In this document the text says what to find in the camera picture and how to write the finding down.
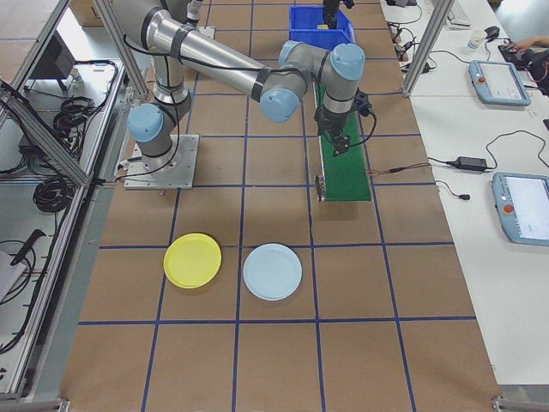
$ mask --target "plate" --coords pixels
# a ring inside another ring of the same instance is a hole
[[[175,240],[164,255],[164,273],[180,288],[199,288],[211,281],[221,266],[221,249],[203,233]]]
[[[263,300],[282,300],[301,283],[302,269],[292,249],[268,243],[254,249],[244,262],[244,283]]]

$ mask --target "blue plastic container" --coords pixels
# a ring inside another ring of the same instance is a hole
[[[342,43],[356,43],[353,24],[338,11],[335,15],[337,28],[319,29],[324,24],[323,6],[290,6],[290,40],[303,41],[309,45],[334,50]]]

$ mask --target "yellow plate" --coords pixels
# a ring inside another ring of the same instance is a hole
[[[221,266],[221,249],[203,233],[175,240],[164,255],[164,272],[180,288],[199,288],[211,281]]]

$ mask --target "person's hand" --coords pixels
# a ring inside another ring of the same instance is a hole
[[[535,42],[536,42],[535,37],[528,37],[527,39],[524,39],[521,41],[514,41],[513,45],[515,45],[515,48],[518,49],[520,53],[524,53],[530,47],[535,45]]]
[[[513,42],[513,45],[520,53],[524,53],[533,45],[537,45],[539,47],[549,47],[549,36],[528,37],[527,39]]]

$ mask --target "white table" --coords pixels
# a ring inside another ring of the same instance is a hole
[[[466,44],[473,29],[501,27],[487,2],[461,0],[473,25],[471,30],[444,28],[433,50],[448,50],[470,61],[486,59],[482,45],[470,51]],[[425,30],[432,5],[424,9],[421,21],[410,28],[417,41]],[[419,15],[414,7],[384,5],[389,21],[410,21]],[[404,41],[409,35],[403,34]],[[502,61],[499,41],[489,45],[492,61]],[[454,57],[437,53],[437,70],[422,75],[412,92],[413,109],[427,154],[440,160],[465,155],[481,157],[493,166],[485,146],[501,133],[528,130],[549,142],[542,123],[549,118],[549,99],[530,91],[528,107],[487,106],[476,97],[468,76],[468,66]],[[501,137],[491,146],[498,171],[549,174],[538,159],[541,142],[524,133]],[[542,157],[549,162],[549,148]],[[433,167],[436,179],[447,182],[456,193],[469,193],[468,202],[451,197],[441,186],[450,230],[455,241],[469,293],[485,339],[486,349],[500,385],[549,384],[549,249],[510,243],[494,209],[493,173],[467,173],[448,167]]]

